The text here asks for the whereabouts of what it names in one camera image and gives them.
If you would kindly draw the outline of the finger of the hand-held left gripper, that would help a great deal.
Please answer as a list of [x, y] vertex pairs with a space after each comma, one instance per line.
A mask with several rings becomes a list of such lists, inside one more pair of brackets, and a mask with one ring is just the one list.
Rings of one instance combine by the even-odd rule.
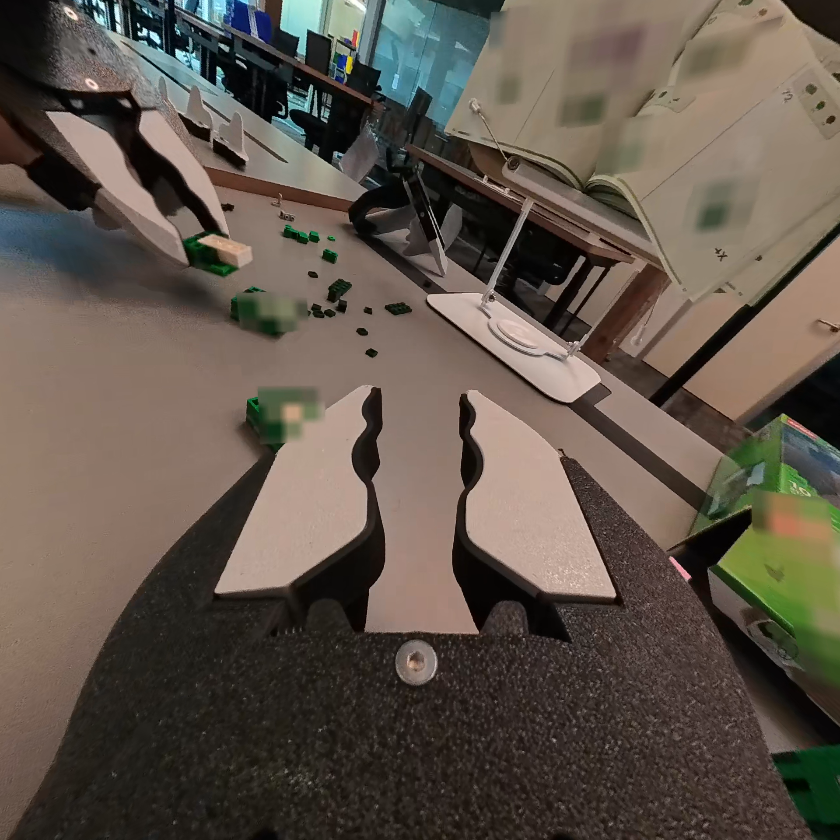
[[201, 230], [229, 236], [214, 184], [188, 139], [158, 110], [143, 110], [133, 137], [131, 161], [164, 218], [188, 210]]
[[104, 128], [69, 112], [47, 111], [46, 115], [92, 176], [95, 209], [142, 239], [159, 256], [187, 267], [182, 237], [172, 221], [180, 208], [172, 189], [158, 182], [149, 192]]

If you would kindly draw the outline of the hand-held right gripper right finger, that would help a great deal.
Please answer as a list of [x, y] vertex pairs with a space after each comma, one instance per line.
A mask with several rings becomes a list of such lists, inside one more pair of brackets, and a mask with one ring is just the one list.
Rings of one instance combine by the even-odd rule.
[[530, 634], [564, 634], [563, 606], [618, 606], [560, 451], [477, 390], [458, 412], [453, 572], [476, 629], [504, 602], [519, 605]]

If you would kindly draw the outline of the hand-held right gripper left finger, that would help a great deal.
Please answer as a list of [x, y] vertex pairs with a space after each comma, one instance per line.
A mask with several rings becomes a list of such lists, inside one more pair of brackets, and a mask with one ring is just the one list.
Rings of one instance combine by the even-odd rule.
[[292, 619], [338, 602], [365, 630], [385, 566], [373, 478], [380, 467], [382, 390], [363, 385], [280, 448], [215, 585], [222, 601], [279, 599]]

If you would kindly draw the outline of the scattered small green lego bricks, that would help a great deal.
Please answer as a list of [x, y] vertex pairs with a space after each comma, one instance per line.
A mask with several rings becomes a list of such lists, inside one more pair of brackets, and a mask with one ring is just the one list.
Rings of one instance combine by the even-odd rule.
[[[422, 290], [352, 230], [345, 214], [295, 205], [293, 223], [278, 218], [266, 199], [231, 200], [227, 214], [233, 239], [253, 249], [247, 267], [219, 290], [220, 318], [248, 346], [340, 358], [378, 358], [418, 320]], [[268, 294], [262, 319], [237, 322], [230, 301], [258, 287]]]

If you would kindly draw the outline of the green lego box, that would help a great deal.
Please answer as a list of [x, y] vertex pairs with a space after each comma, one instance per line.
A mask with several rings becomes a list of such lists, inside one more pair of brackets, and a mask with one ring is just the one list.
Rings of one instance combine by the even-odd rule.
[[777, 416], [721, 457], [689, 535], [715, 607], [800, 686], [838, 693], [838, 448]]

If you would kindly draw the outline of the tall green pixelated lego tower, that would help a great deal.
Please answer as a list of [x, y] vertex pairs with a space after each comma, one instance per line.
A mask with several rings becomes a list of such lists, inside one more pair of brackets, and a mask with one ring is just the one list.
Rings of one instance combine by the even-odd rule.
[[812, 836], [838, 839], [839, 746], [777, 752], [772, 758]]

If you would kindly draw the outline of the open lego instruction booklet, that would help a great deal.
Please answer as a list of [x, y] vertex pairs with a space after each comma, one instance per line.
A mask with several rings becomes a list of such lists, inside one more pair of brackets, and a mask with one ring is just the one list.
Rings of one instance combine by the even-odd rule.
[[754, 301], [837, 223], [838, 46], [785, 2], [505, 2], [445, 130], [641, 225], [692, 300]]

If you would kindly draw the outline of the white book stand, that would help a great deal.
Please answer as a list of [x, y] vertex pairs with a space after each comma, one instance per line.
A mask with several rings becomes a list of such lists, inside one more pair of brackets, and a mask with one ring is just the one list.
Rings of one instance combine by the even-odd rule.
[[468, 109], [484, 123], [490, 142], [504, 161], [502, 179], [522, 189], [521, 208], [486, 290], [430, 293], [426, 303], [544, 396], [557, 403], [572, 404], [601, 382], [599, 374], [576, 357], [581, 342], [565, 344], [547, 338], [507, 309], [496, 295], [501, 272], [534, 205], [582, 230], [576, 236], [589, 246], [587, 256], [591, 263], [601, 241], [607, 243], [607, 249], [627, 253], [631, 259], [654, 259], [653, 246], [637, 220], [598, 203], [521, 156], [510, 157], [477, 98], [468, 100]]

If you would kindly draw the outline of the blue storage bins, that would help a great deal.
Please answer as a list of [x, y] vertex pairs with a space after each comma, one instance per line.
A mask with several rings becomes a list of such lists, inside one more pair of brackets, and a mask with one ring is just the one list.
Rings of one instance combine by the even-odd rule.
[[269, 42], [272, 36], [270, 16], [250, 2], [233, 1], [226, 16], [226, 24], [238, 32], [264, 42]]

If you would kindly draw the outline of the long wooden office desk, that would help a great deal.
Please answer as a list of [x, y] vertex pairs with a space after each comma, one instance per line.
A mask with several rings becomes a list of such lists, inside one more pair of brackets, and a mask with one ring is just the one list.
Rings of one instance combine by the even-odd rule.
[[346, 154], [372, 115], [379, 71], [359, 64], [345, 80], [329, 74], [332, 41], [317, 32], [305, 36], [303, 58], [299, 37], [272, 26], [269, 42], [227, 26], [212, 24], [184, 7], [175, 7], [174, 21], [198, 45], [201, 72], [238, 102], [267, 122], [290, 120], [303, 133], [304, 146], [332, 163]]

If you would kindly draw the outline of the black metal leg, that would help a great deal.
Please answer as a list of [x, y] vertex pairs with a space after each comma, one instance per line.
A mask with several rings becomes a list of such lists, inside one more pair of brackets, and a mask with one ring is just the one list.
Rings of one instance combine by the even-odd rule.
[[694, 352], [678, 370], [671, 375], [648, 400], [657, 407], [663, 407], [699, 371], [718, 355], [741, 331], [755, 320], [793, 281], [839, 236], [836, 223], [757, 303], [746, 304], [725, 321], [712, 336]]

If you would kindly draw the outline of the wooden desk with black legs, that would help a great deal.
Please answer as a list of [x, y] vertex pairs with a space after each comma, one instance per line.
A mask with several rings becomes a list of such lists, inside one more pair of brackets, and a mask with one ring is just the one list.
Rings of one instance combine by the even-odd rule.
[[[524, 199], [500, 192], [476, 173], [413, 144], [407, 146], [407, 152], [414, 163], [422, 166], [425, 186], [438, 196], [435, 215], [445, 215], [452, 206], [460, 208], [465, 219], [472, 219], [482, 237], [481, 254], [501, 257], [523, 209]], [[600, 269], [602, 273], [578, 307], [572, 310], [574, 316], [581, 314], [609, 270], [633, 262], [630, 255], [609, 246], [580, 226], [533, 205], [503, 268], [505, 278], [499, 282], [500, 294], [521, 304], [514, 291], [518, 277], [531, 277], [553, 287], [562, 287], [544, 320], [546, 326], [555, 327], [560, 317], [571, 309], [594, 270]]]

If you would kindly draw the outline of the wooden post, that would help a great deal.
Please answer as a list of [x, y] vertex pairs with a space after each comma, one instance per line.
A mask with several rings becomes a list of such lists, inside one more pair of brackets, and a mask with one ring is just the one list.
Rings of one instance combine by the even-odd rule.
[[651, 311], [669, 284], [669, 276], [656, 266], [646, 265], [639, 270], [593, 327], [582, 344], [581, 354], [596, 364], [606, 361]]

